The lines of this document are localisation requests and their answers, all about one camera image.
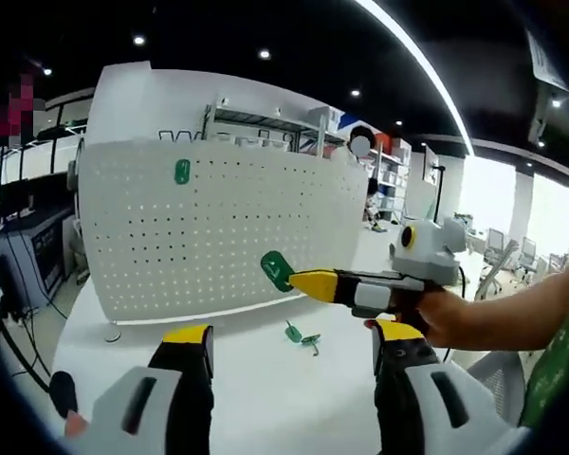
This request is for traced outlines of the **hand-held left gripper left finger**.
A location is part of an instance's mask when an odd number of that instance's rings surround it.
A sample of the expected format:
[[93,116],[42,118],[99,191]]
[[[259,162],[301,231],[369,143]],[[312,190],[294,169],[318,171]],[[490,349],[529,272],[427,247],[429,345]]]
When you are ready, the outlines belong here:
[[214,406],[213,327],[162,338],[150,362],[119,378],[95,402],[85,430],[65,438],[70,454],[208,454]]

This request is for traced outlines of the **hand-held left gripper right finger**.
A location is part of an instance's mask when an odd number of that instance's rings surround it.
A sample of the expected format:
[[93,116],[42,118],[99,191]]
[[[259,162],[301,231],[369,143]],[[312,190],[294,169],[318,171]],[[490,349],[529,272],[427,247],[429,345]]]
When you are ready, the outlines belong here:
[[464,370],[410,325],[375,319],[372,339],[381,453],[511,454],[521,444],[518,353],[491,352]]

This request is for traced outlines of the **person's left hand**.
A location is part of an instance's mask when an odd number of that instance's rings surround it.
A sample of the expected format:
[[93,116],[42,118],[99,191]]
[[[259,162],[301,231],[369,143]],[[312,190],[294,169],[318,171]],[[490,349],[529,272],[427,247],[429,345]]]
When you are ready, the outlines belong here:
[[64,436],[67,438],[80,436],[87,426],[88,422],[78,412],[69,410],[65,417]]

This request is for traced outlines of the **person's right hand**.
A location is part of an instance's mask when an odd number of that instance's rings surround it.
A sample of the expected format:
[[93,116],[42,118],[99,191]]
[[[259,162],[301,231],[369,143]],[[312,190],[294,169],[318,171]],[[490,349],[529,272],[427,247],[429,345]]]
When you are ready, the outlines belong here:
[[433,346],[469,347],[466,300],[445,289],[436,289],[421,295],[417,310],[428,325],[427,339]]

